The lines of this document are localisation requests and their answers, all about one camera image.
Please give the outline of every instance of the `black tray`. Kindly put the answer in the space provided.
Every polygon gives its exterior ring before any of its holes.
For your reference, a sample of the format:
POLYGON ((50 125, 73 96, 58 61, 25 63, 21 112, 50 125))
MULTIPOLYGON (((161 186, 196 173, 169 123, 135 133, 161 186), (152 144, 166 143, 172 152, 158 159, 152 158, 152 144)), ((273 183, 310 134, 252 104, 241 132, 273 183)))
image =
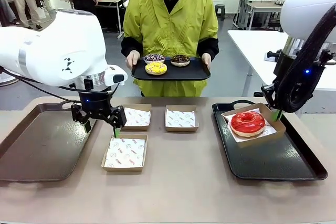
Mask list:
POLYGON ((285 116, 281 118, 286 126, 282 138, 246 147, 239 146, 221 115, 234 110, 234 105, 238 103, 254 104, 241 100, 231 104, 212 105, 228 163, 235 176, 241 179, 278 181, 326 179, 326 169, 285 116))
POLYGON ((60 104, 37 105, 0 144, 0 181, 59 181, 71 175, 90 135, 60 104))
POLYGON ((167 72, 161 76, 152 76, 145 70, 146 62, 143 59, 132 69, 132 76, 142 81, 203 81, 211 76, 207 66, 200 58, 191 58, 186 67, 176 67, 170 63, 171 58, 166 58, 167 72))

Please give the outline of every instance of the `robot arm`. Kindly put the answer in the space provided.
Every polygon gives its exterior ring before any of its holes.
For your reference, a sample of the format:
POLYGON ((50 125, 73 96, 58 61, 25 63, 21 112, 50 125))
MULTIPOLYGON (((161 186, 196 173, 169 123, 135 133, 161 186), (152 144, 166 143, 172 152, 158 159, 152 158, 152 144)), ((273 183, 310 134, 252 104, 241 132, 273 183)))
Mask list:
POLYGON ((269 86, 262 87, 272 108, 298 111, 310 98, 336 42, 336 0, 286 0, 281 26, 289 35, 269 86))
POLYGON ((86 124, 102 119, 114 128, 125 125, 122 107, 110 104, 111 86, 123 85, 128 76, 108 65, 105 43, 96 16, 84 11, 57 12, 54 22, 37 32, 22 27, 0 29, 0 66, 37 82, 79 92, 72 117, 86 124))

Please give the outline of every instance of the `hand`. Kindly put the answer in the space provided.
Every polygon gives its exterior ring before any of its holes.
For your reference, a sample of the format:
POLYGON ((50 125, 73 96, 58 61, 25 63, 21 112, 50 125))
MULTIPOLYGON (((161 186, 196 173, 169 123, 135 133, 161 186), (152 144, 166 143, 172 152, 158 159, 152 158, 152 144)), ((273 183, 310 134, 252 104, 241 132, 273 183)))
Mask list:
POLYGON ((210 69, 210 67, 211 67, 211 56, 210 56, 210 54, 204 53, 202 55, 202 61, 208 67, 208 69, 210 69))
POLYGON ((140 59, 140 53, 136 50, 130 52, 130 54, 126 57, 126 65, 129 69, 132 70, 133 66, 138 63, 140 59))

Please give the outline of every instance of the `yellow donut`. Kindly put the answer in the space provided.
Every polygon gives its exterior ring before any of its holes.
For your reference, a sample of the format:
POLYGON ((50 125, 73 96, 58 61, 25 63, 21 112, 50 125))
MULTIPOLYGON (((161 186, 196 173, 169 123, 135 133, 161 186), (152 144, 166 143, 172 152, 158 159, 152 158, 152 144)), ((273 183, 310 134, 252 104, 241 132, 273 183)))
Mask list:
POLYGON ((167 65, 159 62, 153 62, 146 66, 146 72, 153 76, 160 76, 167 72, 167 65))

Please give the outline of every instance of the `yellow-green jacket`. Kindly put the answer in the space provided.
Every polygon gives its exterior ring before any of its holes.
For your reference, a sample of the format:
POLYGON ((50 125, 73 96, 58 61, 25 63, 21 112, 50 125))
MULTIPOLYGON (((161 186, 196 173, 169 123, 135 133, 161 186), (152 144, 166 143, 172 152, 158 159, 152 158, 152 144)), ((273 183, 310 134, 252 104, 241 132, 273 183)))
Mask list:
MULTIPOLYGON (((164 0, 130 0, 124 19, 124 36, 143 45, 143 55, 165 57, 197 55, 197 45, 217 38, 218 20, 212 0, 179 0, 169 13, 164 0)), ((135 80, 147 97, 199 97, 206 81, 135 80)))

